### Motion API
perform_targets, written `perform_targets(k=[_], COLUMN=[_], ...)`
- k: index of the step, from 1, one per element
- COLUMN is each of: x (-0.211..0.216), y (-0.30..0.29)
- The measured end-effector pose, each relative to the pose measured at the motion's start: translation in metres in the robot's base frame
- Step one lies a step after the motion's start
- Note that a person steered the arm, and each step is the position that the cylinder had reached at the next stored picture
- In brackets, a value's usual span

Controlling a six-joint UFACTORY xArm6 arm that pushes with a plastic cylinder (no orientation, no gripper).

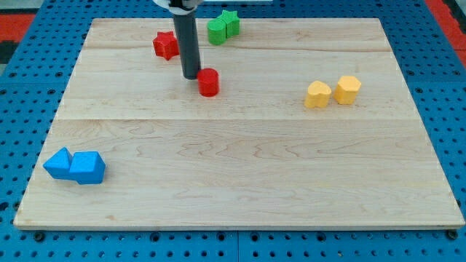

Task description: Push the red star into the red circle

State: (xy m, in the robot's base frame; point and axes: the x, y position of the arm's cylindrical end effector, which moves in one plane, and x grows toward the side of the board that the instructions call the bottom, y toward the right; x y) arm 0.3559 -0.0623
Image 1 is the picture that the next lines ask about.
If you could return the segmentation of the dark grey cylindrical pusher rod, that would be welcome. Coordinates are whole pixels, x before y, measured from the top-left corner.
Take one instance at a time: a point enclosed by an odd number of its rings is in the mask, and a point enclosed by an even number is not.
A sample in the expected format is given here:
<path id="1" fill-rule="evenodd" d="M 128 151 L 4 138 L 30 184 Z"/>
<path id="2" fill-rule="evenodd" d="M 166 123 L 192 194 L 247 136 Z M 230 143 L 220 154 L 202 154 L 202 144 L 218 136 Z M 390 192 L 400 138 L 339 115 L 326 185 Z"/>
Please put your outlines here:
<path id="1" fill-rule="evenodd" d="M 200 49 L 197 37 L 196 12 L 173 15 L 183 76 L 196 79 L 201 69 Z"/>

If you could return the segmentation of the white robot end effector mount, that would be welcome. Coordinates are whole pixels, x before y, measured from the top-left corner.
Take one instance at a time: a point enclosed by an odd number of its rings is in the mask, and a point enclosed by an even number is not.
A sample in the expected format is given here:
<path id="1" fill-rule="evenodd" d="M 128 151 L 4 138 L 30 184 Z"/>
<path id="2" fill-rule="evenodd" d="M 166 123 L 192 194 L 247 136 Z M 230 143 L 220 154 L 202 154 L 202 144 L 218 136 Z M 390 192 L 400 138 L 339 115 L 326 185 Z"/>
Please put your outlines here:
<path id="1" fill-rule="evenodd" d="M 174 15 L 187 15 L 201 4 L 201 0 L 153 0 L 153 2 Z"/>

